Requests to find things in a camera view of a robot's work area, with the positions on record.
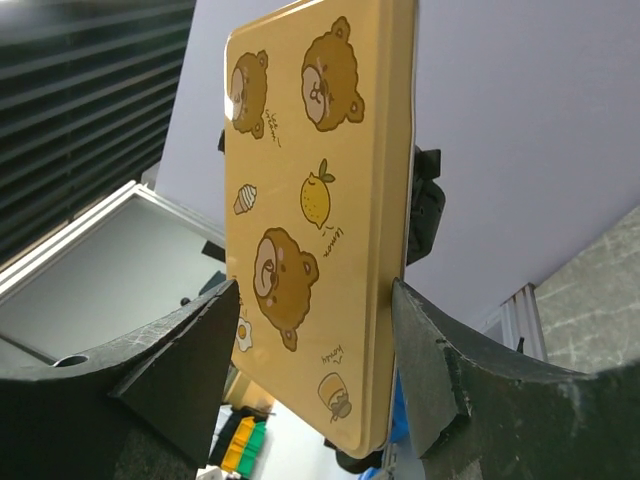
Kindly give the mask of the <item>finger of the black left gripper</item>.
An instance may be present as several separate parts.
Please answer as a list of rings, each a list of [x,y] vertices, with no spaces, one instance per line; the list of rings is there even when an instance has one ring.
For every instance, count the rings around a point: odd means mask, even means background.
[[[446,196],[435,183],[441,175],[441,150],[414,147],[407,241],[407,264],[432,251],[444,211]]]

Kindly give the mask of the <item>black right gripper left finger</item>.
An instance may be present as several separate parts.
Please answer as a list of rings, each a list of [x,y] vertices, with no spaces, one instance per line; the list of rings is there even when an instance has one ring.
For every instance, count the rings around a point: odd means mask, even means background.
[[[5,479],[192,479],[239,319],[233,280],[57,366],[1,371]]]

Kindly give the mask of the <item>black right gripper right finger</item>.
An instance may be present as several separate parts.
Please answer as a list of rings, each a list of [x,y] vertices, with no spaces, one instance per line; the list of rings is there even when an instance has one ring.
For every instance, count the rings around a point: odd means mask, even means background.
[[[511,350],[392,287],[410,437],[430,479],[635,479],[639,365],[579,373]]]

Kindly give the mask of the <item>silver tin lid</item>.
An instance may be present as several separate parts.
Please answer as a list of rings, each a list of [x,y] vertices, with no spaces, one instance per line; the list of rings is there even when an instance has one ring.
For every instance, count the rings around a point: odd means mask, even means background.
[[[391,429],[417,23],[414,1],[297,1],[225,47],[232,360],[355,458]]]

